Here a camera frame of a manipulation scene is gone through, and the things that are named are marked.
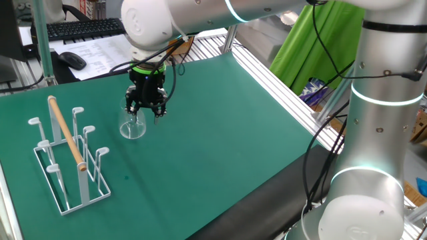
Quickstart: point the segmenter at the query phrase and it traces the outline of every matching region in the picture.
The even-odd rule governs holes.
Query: green table mat
[[[127,75],[0,98],[0,160],[26,239],[185,239],[304,153],[312,136],[231,53],[185,67],[168,115],[155,126],[144,110],[147,133],[133,141],[118,124]],[[102,172],[111,196],[66,216],[33,153],[38,127],[27,123],[39,117],[53,140],[49,95],[70,129],[73,107],[85,108],[77,118],[80,129],[96,127],[92,151],[110,148]],[[77,174],[70,155],[55,156],[63,174]]]

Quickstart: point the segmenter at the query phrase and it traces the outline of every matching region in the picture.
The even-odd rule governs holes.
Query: wooden dowel
[[[64,117],[62,116],[61,110],[58,107],[58,103],[56,102],[56,99],[53,96],[49,96],[49,98],[50,98],[49,104],[51,105],[52,110],[56,116],[56,119],[58,120],[59,126],[61,126],[61,130],[67,140],[67,143],[71,152],[73,153],[75,162],[77,164],[84,163],[83,159],[81,158],[80,151],[77,149],[77,145],[74,142],[73,136],[71,135],[68,129],[68,126],[64,120]],[[86,171],[87,168],[85,166],[80,166],[79,169],[80,171]]]

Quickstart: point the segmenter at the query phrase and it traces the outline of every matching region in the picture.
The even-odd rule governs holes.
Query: robotic arm
[[[355,77],[360,79],[352,83],[346,147],[337,161],[326,203],[304,216],[286,240],[399,240],[403,233],[403,160],[427,82],[422,77],[427,66],[423,61],[427,0],[343,1],[366,9],[355,62]],[[125,0],[122,18],[133,58],[139,61],[180,35],[185,39],[188,33],[267,17],[302,4],[306,2]],[[132,107],[151,107],[156,117],[165,114],[165,105],[155,108],[167,95],[162,90],[164,72],[157,71],[157,81],[143,84],[154,77],[148,73],[165,54],[132,70],[135,86],[127,92],[130,113],[135,110]],[[393,73],[407,74],[363,78]],[[148,103],[140,101],[142,93]]]

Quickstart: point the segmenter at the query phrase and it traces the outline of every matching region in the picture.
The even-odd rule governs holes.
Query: clear glass cup
[[[127,139],[138,139],[142,137],[147,131],[147,121],[142,109],[140,109],[137,115],[131,115],[127,113],[126,100],[121,101],[121,111],[119,116],[119,128],[120,133]]]

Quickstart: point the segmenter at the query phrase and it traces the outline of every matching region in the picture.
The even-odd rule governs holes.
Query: green cloth
[[[312,10],[312,6],[304,8],[270,67],[296,95],[302,93],[309,78],[328,81],[336,75],[317,40]],[[363,9],[337,1],[316,7],[316,25],[320,37],[339,71],[356,58],[363,16]],[[331,87],[338,86],[340,80],[335,80]]]
[[[25,239],[182,240],[305,152],[310,133],[231,53],[186,70],[167,116],[155,126],[146,109],[147,133],[134,141],[118,125],[127,75],[0,98],[0,160]],[[170,83],[168,69],[167,89]],[[85,108],[77,118],[80,129],[96,127],[92,152],[110,148],[102,173],[111,196],[63,217],[33,153],[39,128],[27,123],[39,117],[52,141],[49,95],[70,129],[71,110]],[[71,152],[61,147],[53,148],[56,160],[64,175],[75,176]],[[75,197],[76,188],[65,184]]]

